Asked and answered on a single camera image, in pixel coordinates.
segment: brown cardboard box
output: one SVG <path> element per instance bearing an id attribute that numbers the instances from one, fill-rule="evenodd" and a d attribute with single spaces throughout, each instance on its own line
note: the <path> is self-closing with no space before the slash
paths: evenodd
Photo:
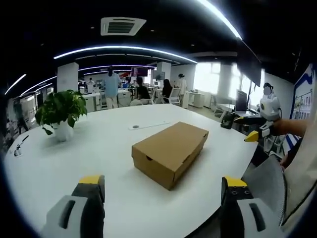
<path id="1" fill-rule="evenodd" d="M 132 146 L 134 166 L 171 190 L 202 150 L 208 131 L 178 122 Z"/>

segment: white round table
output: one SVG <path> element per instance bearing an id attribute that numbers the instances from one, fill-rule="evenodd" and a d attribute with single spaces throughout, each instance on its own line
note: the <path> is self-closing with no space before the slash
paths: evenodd
<path id="1" fill-rule="evenodd" d="M 169 124 L 130 130 L 133 125 Z M 199 158 L 172 191 L 136 169 L 131 146 L 178 121 L 208 130 Z M 93 112 L 75 125 L 71 141 L 57 143 L 41 128 L 30 130 L 22 156 L 8 152 L 5 171 L 27 222 L 40 231 L 47 212 L 70 195 L 79 179 L 102 174 L 106 182 L 105 238 L 183 238 L 220 206 L 221 178 L 240 178 L 257 143 L 205 116 L 170 104 Z"/>

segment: air conditioner vent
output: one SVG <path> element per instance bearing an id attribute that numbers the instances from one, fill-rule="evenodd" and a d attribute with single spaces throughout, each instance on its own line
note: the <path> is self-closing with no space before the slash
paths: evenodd
<path id="1" fill-rule="evenodd" d="M 101 19 L 101 35 L 135 36 L 146 20 L 128 17 L 105 17 Z"/>
<path id="2" fill-rule="evenodd" d="M 108 33 L 130 33 L 134 26 L 134 23 L 128 22 L 110 22 Z"/>

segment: hand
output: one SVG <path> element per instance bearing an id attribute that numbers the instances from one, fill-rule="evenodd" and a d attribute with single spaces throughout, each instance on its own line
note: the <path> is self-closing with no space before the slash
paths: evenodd
<path id="1" fill-rule="evenodd" d="M 285 155 L 284 158 L 281 160 L 281 162 L 279 163 L 283 169 L 283 171 L 286 169 L 286 162 L 287 162 L 287 156 Z"/>

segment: black ceiling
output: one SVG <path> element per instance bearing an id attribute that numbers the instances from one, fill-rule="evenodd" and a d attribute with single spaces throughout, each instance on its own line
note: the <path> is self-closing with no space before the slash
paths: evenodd
<path id="1" fill-rule="evenodd" d="M 259 56 L 263 68 L 296 82 L 315 58 L 313 12 L 307 4 L 276 0 L 209 0 L 234 25 L 245 43 Z M 75 60 L 80 68 L 109 64 L 149 64 L 148 55 L 184 61 L 137 50 L 101 50 L 60 59 L 54 56 L 76 49 L 103 45 L 128 45 L 173 52 L 200 61 L 235 61 L 236 38 L 196 0 L 93 1 L 79 3 L 12 3 L 3 11 L 1 86 L 7 88 L 26 73 L 9 93 L 19 95 L 44 79 L 55 76 L 58 66 Z M 125 16 L 147 20 L 136 36 L 101 36 L 103 17 Z M 203 57 L 191 54 L 211 52 Z M 102 54 L 122 54 L 96 56 Z"/>

